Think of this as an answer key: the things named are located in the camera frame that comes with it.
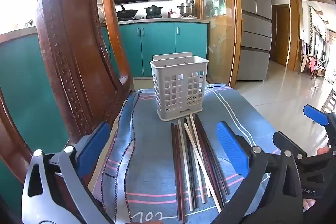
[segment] seat cushion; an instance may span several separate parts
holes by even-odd
[[[243,136],[252,146],[259,145],[267,153],[280,153],[272,141],[275,129],[237,91],[224,84],[205,88],[203,110],[198,115],[230,187],[231,195],[226,196],[229,202],[243,177],[236,174],[217,140],[218,122],[226,121],[235,134]],[[159,119],[153,89],[139,90],[125,103],[102,177],[103,206],[116,223],[179,222],[171,123],[177,124],[177,120]],[[256,210],[267,182],[265,174],[247,213]],[[195,187],[199,207],[190,212],[184,178],[186,220],[211,223],[218,215],[213,198],[206,195],[206,203],[202,204],[197,180]]]

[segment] refrigerator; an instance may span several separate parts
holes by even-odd
[[[243,32],[237,80],[265,80],[272,42],[271,0],[241,0]]]

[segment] white plastic basket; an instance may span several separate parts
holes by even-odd
[[[157,113],[170,121],[202,110],[208,60],[192,52],[153,56]]]

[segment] frying pan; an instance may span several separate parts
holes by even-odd
[[[122,10],[117,12],[119,18],[131,18],[134,17],[138,10],[125,10],[124,5],[121,5]]]

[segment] pink cloth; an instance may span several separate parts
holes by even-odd
[[[315,67],[315,58],[312,58],[309,64],[310,72],[313,72],[314,67]]]

